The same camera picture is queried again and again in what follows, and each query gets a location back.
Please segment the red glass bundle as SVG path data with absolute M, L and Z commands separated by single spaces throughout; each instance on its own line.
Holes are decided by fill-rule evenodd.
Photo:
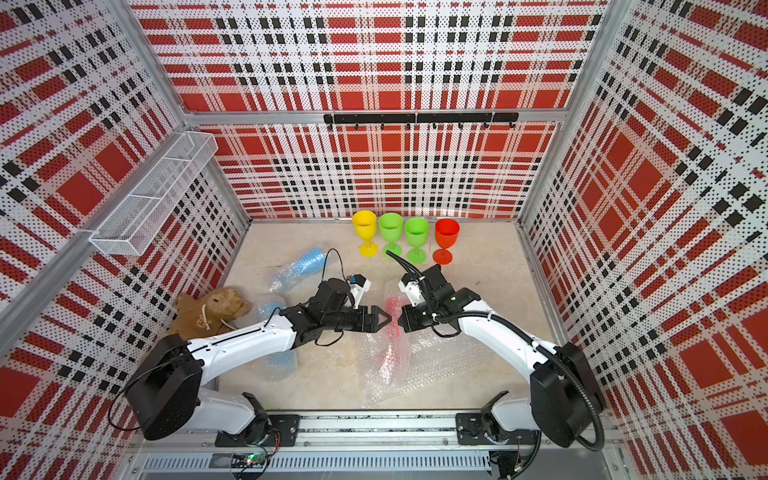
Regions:
M 371 403 L 404 387 L 410 367 L 410 341 L 398 324 L 402 307 L 409 306 L 410 301 L 400 290 L 399 283 L 399 280 L 391 280 L 384 287 L 382 308 L 392 321 L 358 344 L 361 381 Z

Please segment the red plastic wine glass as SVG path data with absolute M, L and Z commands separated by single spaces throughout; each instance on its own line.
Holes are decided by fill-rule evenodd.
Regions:
M 460 233 L 460 224 L 454 219 L 440 219 L 435 224 L 435 240 L 438 249 L 433 253 L 433 260 L 439 265 L 448 265 L 453 260 L 450 248 L 454 246 Z

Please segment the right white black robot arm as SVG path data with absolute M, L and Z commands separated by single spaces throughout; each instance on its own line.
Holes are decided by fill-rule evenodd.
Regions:
M 519 430 L 538 432 L 556 445 L 574 443 L 590 451 L 605 446 L 601 413 L 607 402 L 584 352 L 568 342 L 557 345 L 539 338 L 497 313 L 468 288 L 456 290 L 441 267 L 421 271 L 408 264 L 398 287 L 409 303 L 398 324 L 410 333 L 449 325 L 484 344 L 511 365 L 529 386 L 529 396 L 515 400 L 508 391 L 481 409 L 477 437 L 503 444 Z

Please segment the yellow plastic wine glass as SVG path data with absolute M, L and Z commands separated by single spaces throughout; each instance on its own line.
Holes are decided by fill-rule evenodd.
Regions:
M 378 253 L 378 246 L 373 242 L 377 230 L 377 216 L 369 210 L 356 212 L 352 217 L 357 236 L 363 241 L 359 252 L 363 257 L 371 258 Z

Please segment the green glass bundle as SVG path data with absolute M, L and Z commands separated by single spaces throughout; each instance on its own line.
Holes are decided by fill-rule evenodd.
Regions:
M 421 217 L 410 218 L 405 222 L 406 241 L 411 249 L 407 253 L 407 260 L 411 264 L 422 264 L 427 259 L 423 249 L 429 235 L 429 223 Z

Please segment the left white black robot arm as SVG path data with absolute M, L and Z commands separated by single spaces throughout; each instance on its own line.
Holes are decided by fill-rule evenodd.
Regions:
M 362 305 L 370 286 L 362 275 L 331 278 L 307 301 L 255 325 L 207 338 L 162 338 L 123 391 L 137 429 L 149 441 L 180 430 L 216 431 L 227 446 L 263 441 L 272 424 L 258 399 L 248 392 L 226 395 L 208 383 L 262 357 L 315 343 L 325 331 L 379 332 L 392 318 L 378 306 Z

